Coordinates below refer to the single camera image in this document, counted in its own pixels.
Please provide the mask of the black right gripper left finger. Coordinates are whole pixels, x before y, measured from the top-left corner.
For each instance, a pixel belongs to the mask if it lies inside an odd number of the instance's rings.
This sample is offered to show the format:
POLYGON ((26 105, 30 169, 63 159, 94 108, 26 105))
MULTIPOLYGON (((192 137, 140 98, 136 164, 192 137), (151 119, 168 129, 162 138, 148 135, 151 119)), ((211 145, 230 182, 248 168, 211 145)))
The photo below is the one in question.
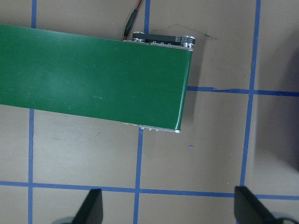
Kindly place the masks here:
POLYGON ((103 201, 101 189, 89 191, 76 216, 73 224, 101 224, 103 221, 103 201))

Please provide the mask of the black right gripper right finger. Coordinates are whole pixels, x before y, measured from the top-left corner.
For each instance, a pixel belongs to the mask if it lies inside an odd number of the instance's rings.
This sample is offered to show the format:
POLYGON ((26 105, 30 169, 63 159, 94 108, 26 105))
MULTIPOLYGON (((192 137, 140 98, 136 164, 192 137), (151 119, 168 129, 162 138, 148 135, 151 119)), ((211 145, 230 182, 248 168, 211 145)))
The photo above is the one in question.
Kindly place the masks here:
POLYGON ((234 216, 239 224, 277 224, 277 219, 243 186, 235 187, 234 216))

